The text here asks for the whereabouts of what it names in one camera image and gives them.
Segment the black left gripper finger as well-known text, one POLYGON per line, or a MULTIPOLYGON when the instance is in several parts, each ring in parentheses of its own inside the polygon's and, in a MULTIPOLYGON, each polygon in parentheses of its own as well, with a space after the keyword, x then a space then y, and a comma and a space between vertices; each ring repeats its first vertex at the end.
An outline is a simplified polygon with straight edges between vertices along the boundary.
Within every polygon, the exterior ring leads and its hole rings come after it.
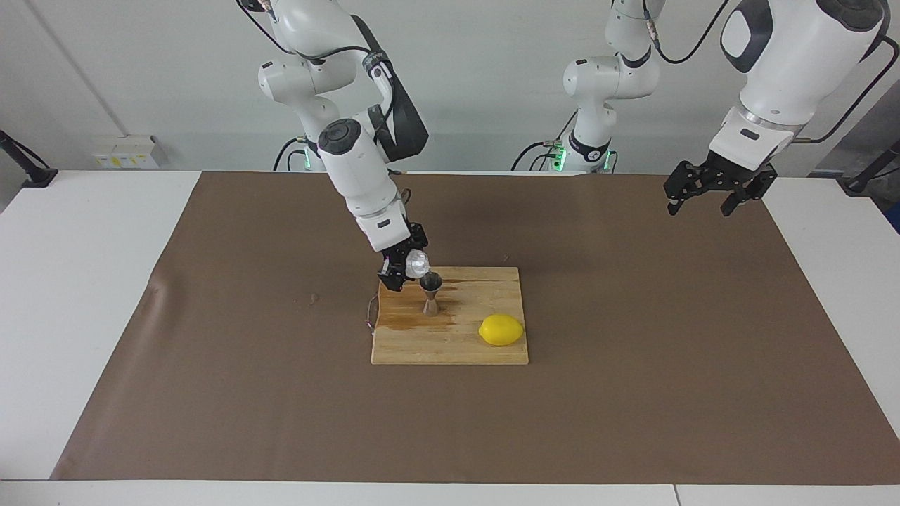
POLYGON ((663 183, 663 191, 669 201, 667 211, 675 216, 688 199, 703 195, 703 167, 690 162, 679 162, 671 175, 663 183))
POLYGON ((776 171, 765 171, 752 177, 745 185, 734 187, 720 207, 722 215, 730 216, 740 205, 752 200, 761 200, 777 177, 776 171))

